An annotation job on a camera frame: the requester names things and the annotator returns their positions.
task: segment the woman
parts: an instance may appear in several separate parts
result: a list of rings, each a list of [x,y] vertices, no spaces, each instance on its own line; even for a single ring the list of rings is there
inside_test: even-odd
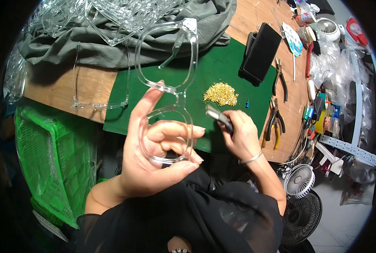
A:
[[[230,182],[216,189],[199,169],[203,159],[194,151],[190,161],[169,167],[148,161],[140,152],[144,127],[149,153],[183,153],[186,126],[161,121],[148,127],[162,92],[150,88],[130,115],[122,173],[95,185],[87,196],[85,215],[78,218],[81,252],[272,252],[282,236],[285,191],[261,152],[257,128],[242,111],[225,111],[234,127],[221,126],[227,148],[248,167],[260,193],[250,185]],[[193,137],[205,129],[194,126]]]

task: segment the pile of gold beads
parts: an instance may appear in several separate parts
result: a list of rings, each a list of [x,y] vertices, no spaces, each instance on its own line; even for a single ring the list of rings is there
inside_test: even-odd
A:
[[[214,83],[209,89],[203,94],[203,103],[218,102],[219,106],[230,105],[235,106],[237,104],[237,97],[239,95],[235,94],[235,89],[225,82]]]

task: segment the black clothing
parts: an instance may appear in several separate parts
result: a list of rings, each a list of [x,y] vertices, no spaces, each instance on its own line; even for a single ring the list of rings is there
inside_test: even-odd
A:
[[[192,253],[276,253],[283,229],[276,200],[242,182],[211,190],[205,174],[198,169],[153,196],[80,216],[79,251],[165,253],[179,236]]]

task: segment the black-handled pliers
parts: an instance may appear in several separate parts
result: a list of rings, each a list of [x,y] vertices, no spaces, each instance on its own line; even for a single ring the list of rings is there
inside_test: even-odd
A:
[[[282,86],[283,86],[283,99],[285,102],[288,101],[288,88],[286,87],[285,78],[283,77],[282,73],[282,59],[278,61],[278,57],[275,57],[276,60],[276,66],[277,66],[277,74],[275,75],[274,84],[272,85],[272,94],[274,96],[277,95],[276,88],[277,88],[277,82],[278,78],[281,78]]]
[[[275,102],[273,99],[271,99],[271,106],[272,106],[272,112],[271,112],[271,119],[269,120],[268,126],[266,128],[266,136],[265,136],[266,141],[270,141],[271,139],[271,128],[275,124],[276,118],[278,118],[279,121],[281,122],[282,133],[283,134],[285,133],[285,122],[283,121],[283,118],[281,114],[279,113],[277,98],[275,99]]]

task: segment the fingernail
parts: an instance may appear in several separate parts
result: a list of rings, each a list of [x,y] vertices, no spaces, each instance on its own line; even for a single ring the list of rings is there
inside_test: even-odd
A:
[[[195,160],[204,161],[204,159],[202,159],[202,157],[200,157],[198,154],[195,155]]]
[[[201,131],[206,130],[206,128],[202,128],[202,127],[197,126],[197,125],[194,125],[192,128],[193,128],[194,131],[197,131],[197,132],[201,132]]]
[[[184,170],[191,173],[192,171],[196,170],[197,168],[199,168],[199,164],[196,164],[196,163],[191,163],[189,165],[187,165]]]

